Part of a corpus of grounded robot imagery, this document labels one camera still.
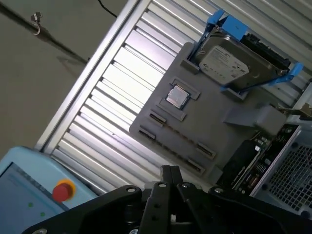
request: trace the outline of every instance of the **light blue control panel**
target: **light blue control panel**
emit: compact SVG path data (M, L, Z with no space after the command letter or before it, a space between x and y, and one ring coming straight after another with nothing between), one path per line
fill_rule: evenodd
M70 197L57 201L56 191L68 195L66 189L71 191ZM64 167L39 152L15 147L0 161L1 233L20 234L95 197Z

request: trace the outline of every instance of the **gray motherboard mockup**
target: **gray motherboard mockup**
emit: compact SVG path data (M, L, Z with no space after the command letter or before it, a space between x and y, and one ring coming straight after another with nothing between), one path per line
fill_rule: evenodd
M136 117L130 134L205 181L215 183L240 144L256 131L274 136L286 117L263 89L237 98L187 60L186 43Z

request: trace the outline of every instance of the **gray wall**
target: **gray wall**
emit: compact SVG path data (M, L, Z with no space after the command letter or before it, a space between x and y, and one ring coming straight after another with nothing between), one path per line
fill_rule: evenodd
M76 53L91 57L115 18L96 0L2 0L27 20L43 12L42 25ZM126 1L107 4L116 14ZM0 158L16 145L33 147L83 66L0 15Z

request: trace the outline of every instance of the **display screen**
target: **display screen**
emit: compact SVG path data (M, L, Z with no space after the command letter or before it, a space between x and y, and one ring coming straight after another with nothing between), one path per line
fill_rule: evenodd
M21 234L68 208L12 163L0 176L0 232Z

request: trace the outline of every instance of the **aluminum profile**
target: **aluminum profile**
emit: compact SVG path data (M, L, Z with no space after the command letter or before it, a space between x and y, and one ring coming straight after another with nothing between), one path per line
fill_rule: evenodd
M307 1L130 0L100 44L36 149L102 192L159 180L171 163L129 136L128 130L182 45L198 41L205 21L225 9L293 62L305 64L290 83L264 87L293 106L312 70L312 23ZM183 170L184 178L210 185Z

